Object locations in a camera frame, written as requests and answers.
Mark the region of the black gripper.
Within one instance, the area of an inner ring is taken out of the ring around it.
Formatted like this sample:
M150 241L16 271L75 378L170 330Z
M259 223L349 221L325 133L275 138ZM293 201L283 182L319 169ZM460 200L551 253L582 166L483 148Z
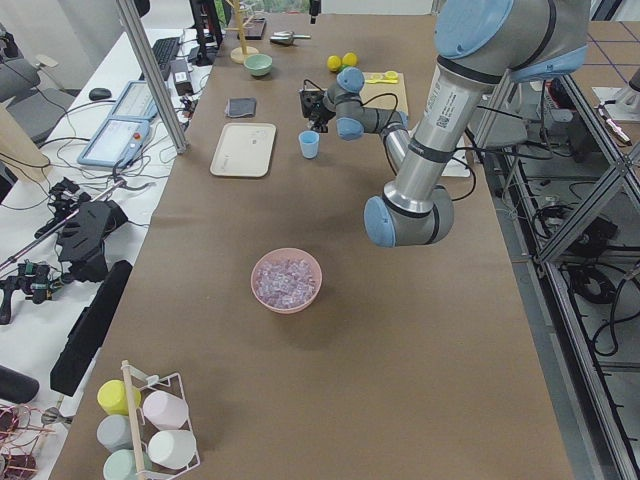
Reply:
M328 110L324 105L324 91L322 89L300 89L299 100L302 116L308 120L308 130L315 131L315 121L327 118ZM320 133L328 132L328 123L320 122L318 126Z

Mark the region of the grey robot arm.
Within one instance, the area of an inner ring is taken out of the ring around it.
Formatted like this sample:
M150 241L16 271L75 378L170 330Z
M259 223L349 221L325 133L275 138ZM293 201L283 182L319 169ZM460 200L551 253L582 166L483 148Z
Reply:
M586 58L587 1L449 1L435 25L436 70L422 119L365 106L364 74L342 70L327 89L303 91L309 126L336 122L343 140L380 136L394 180L364 208L369 239L380 247L440 241L454 221L453 201L438 181L483 95L504 76L515 83L549 80L579 69Z

